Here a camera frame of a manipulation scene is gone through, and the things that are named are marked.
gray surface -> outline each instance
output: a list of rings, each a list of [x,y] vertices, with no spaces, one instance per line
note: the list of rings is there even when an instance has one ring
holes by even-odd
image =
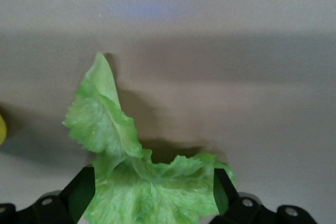
[[[156,156],[217,153],[271,210],[335,223],[335,3],[0,0],[0,201],[23,208],[88,162],[61,121],[101,51]]]

lettuce leaf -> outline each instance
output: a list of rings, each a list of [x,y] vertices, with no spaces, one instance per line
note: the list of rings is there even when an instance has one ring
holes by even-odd
[[[132,118],[120,108],[113,74],[98,53],[69,107],[69,136],[95,152],[96,194],[85,217],[91,224],[198,223],[218,212],[213,197],[214,168],[230,168],[216,156],[177,156],[170,164],[151,161]]]

screw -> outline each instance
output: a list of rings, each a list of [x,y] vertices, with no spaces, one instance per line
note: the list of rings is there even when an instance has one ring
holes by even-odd
[[[296,217],[297,215],[299,215],[299,213],[294,208],[291,208],[291,207],[286,207],[285,212],[286,214],[291,215],[293,217]]]
[[[53,201],[53,199],[47,198],[47,199],[43,200],[41,204],[42,204],[42,206],[45,206],[45,205],[50,204],[52,201]]]
[[[250,199],[243,199],[243,205],[245,207],[251,207],[251,206],[253,206],[253,202]]]

green lettuce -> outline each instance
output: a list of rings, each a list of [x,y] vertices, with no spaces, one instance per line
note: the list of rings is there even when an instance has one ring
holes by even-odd
[[[177,156],[154,164],[142,148],[134,121],[121,110],[105,57],[98,53],[69,107],[64,125],[69,136],[96,153],[92,162],[96,194],[85,218],[91,224],[189,224],[216,214],[214,168],[230,168],[215,155]]]

yellow object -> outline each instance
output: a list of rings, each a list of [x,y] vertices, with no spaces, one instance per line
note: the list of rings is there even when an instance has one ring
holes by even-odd
[[[0,115],[0,145],[5,141],[7,135],[7,127],[5,120]]]

